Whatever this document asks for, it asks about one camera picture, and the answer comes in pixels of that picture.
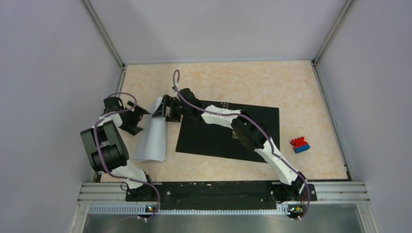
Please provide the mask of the white paper stack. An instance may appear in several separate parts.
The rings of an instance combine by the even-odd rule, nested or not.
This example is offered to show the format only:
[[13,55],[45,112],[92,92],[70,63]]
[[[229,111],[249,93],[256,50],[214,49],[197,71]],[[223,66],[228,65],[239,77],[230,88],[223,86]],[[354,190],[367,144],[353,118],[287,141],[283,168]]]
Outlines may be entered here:
[[132,159],[138,162],[163,162],[167,156],[167,125],[163,116],[163,98],[157,98],[149,110],[142,138],[139,140]]

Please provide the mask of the black file folder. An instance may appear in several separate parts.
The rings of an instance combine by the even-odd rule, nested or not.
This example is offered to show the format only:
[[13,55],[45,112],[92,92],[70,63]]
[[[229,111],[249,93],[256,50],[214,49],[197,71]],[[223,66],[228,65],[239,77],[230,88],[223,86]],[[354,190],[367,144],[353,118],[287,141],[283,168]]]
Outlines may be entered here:
[[[252,119],[256,123],[262,124],[266,128],[267,134],[273,139],[275,145],[280,148],[279,108],[207,100],[204,103],[230,110],[246,110],[247,113],[253,115]],[[240,143],[232,129],[215,124],[208,125],[196,122],[194,119],[185,116],[182,118],[175,151],[265,163],[260,155],[248,150]]]

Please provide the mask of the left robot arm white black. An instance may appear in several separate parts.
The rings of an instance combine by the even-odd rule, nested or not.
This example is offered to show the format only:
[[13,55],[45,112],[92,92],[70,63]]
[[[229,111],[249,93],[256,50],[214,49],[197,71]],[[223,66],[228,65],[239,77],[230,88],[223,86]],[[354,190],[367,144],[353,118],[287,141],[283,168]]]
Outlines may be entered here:
[[119,129],[132,136],[143,129],[138,123],[149,112],[131,102],[129,108],[123,105],[119,97],[107,97],[103,100],[104,111],[98,124],[80,132],[80,137],[86,151],[89,163],[94,171],[111,173],[120,177],[130,194],[138,194],[143,200],[154,198],[156,188],[150,176],[137,168],[130,160],[126,145]]

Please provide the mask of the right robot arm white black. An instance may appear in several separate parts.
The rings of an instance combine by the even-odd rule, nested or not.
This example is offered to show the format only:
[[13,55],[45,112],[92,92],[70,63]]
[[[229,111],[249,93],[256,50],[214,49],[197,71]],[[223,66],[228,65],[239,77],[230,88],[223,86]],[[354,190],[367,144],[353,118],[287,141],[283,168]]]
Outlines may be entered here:
[[267,163],[291,200],[309,190],[305,176],[277,146],[277,108],[199,100],[185,88],[177,97],[164,95],[153,117],[181,124],[177,152]]

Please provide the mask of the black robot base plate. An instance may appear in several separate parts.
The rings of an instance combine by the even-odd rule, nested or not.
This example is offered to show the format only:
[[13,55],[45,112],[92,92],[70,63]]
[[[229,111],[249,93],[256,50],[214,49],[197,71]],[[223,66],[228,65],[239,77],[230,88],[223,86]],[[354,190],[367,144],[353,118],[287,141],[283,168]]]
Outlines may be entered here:
[[309,184],[301,194],[274,181],[163,182],[156,183],[152,195],[130,194],[129,202],[156,202],[161,210],[269,210],[288,201],[302,204],[317,201],[315,186]]

